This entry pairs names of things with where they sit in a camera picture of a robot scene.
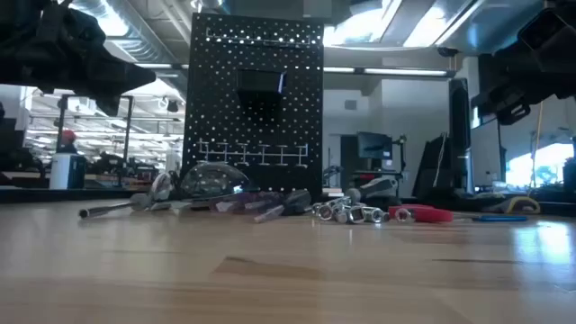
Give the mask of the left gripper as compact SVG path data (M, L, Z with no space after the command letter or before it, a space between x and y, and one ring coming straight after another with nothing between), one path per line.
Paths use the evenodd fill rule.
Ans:
M119 95L154 82L156 73L114 56L98 58L104 31L93 16L70 4L1 0L1 82L74 91L94 85L106 94L96 97L97 107L117 116Z

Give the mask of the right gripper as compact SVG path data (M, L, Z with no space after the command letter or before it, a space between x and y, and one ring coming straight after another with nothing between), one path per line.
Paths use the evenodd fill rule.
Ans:
M472 106L482 113L497 113L501 125L512 125L531 113L529 105L554 95L575 95L575 63L563 72L544 72L530 50L514 43L494 53L478 56L480 90Z

